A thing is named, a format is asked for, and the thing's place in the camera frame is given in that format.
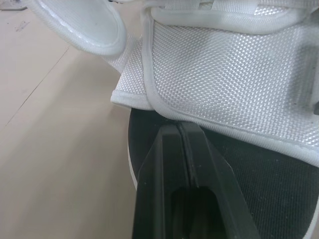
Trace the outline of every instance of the white fabric edging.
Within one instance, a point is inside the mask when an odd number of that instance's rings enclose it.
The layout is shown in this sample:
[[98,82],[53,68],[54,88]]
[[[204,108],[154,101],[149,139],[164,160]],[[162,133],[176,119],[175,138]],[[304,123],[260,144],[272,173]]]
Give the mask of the white fabric edging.
[[96,55],[118,55],[126,30],[112,4],[103,0],[26,0],[26,5],[61,38]]
[[311,239],[314,231],[315,231],[315,227],[317,225],[317,221],[318,221],[318,216],[319,216],[319,197],[318,197],[318,201],[317,201],[317,205],[316,205],[316,209],[315,209],[315,212],[314,212],[314,216],[313,216],[313,219],[310,223],[310,226],[304,236],[303,239]]
[[255,16],[218,10],[167,10],[152,7],[152,17],[164,25],[208,27],[248,34],[269,34],[303,21],[307,9],[289,9],[275,16]]
[[135,173],[134,173],[134,170],[133,170],[133,167],[132,167],[132,161],[131,161],[129,146],[128,146],[128,160],[129,160],[130,174],[131,174],[131,177],[132,177],[132,180],[133,180],[133,183],[134,183],[135,190],[137,190],[138,181],[136,180]]
[[298,158],[311,165],[319,167],[319,152],[312,149],[311,147],[303,147],[292,142],[280,141],[279,139],[267,138],[256,133],[245,132],[232,128],[221,123],[212,123],[207,119],[203,119],[198,116],[191,116],[186,113],[174,110],[172,107],[167,105],[156,90],[154,84],[154,70],[153,70],[153,57],[152,57],[152,45],[154,35],[154,20],[148,7],[152,4],[149,2],[145,6],[143,11],[143,66],[144,66],[144,79],[145,87],[147,91],[148,99],[154,109],[164,117],[172,120],[185,120],[192,121],[200,126],[208,128],[210,130],[222,133],[224,135],[266,148],[273,151],[277,151],[286,154],[291,157]]
[[153,110],[153,107],[149,104],[146,95],[129,94],[127,92],[114,90],[111,96],[111,102],[117,105],[144,111]]

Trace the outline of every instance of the floor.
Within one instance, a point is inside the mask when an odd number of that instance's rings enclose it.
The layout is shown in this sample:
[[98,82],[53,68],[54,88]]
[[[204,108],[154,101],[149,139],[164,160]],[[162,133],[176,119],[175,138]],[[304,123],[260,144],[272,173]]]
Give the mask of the floor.
[[[117,6],[135,36],[139,7]],[[110,103],[120,74],[28,9],[0,12],[0,32],[1,238],[131,238],[130,111]]]

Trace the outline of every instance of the woven nylon fabric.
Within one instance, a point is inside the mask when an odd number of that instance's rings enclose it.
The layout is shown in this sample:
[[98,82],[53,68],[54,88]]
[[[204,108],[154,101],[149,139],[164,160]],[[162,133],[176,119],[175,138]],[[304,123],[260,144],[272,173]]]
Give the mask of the woven nylon fabric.
[[127,34],[126,46],[124,51],[119,56],[102,56],[103,60],[109,63],[112,67],[114,67],[119,73],[122,73],[128,59],[135,49],[138,40],[131,34]]
[[167,0],[165,2],[165,8],[166,9],[198,9],[198,6],[200,4],[200,0]]
[[[211,2],[204,2],[200,4],[200,9],[211,9]],[[287,11],[286,7],[275,7],[275,6],[266,6],[259,5],[255,10],[255,15],[275,15],[278,13],[282,13]],[[127,58],[127,55],[131,53],[127,49],[128,45],[134,44],[134,50],[132,50],[132,54],[130,55],[129,60],[123,60],[123,58]],[[140,39],[138,43],[133,36],[128,34],[127,47],[122,55],[125,57],[117,58],[113,60],[112,58],[103,59],[106,60],[111,66],[116,68],[120,73],[122,73],[121,78],[116,86],[116,89],[113,91],[113,95],[111,101],[116,104],[129,106],[141,110],[152,110],[150,103],[147,99],[147,94],[144,86],[144,76],[143,76],[143,65],[142,65],[142,40]],[[145,103],[139,102],[138,104],[133,104],[132,102],[127,105],[127,96],[136,99],[138,98]]]
[[128,59],[116,89],[112,93],[111,102],[141,110],[152,110],[147,99],[144,86],[142,65],[142,39],[140,39]]
[[269,35],[155,22],[154,82],[149,83],[160,102],[153,98],[152,106],[168,118],[176,119],[165,114],[170,108],[210,122],[207,127],[227,125],[318,155],[319,118],[309,106],[312,94],[318,94],[312,92],[319,53],[318,13]]

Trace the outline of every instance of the white mesh fabric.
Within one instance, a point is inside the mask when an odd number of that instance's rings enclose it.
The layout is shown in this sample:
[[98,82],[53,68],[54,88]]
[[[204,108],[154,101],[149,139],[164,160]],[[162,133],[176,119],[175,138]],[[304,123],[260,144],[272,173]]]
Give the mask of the white mesh fabric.
[[152,32],[148,21],[144,37],[154,36],[143,51],[149,101],[167,118],[319,166],[319,117],[309,104],[319,94],[312,92],[318,21],[315,12],[311,20],[269,35],[157,22]]

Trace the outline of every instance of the white fabric binding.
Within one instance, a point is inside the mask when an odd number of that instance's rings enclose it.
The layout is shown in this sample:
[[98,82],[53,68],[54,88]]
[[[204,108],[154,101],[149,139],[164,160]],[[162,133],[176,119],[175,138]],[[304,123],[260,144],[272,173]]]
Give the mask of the white fabric binding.
[[312,238],[313,233],[315,231],[315,227],[317,225],[318,217],[319,217],[319,198],[317,201],[317,205],[315,208],[313,219],[311,220],[311,223],[310,223],[308,230],[307,230],[303,239],[311,239]]
[[303,21],[310,9],[289,9],[280,14],[259,16],[220,10],[168,10],[152,7],[154,20],[164,25],[208,27],[249,34],[269,34]]

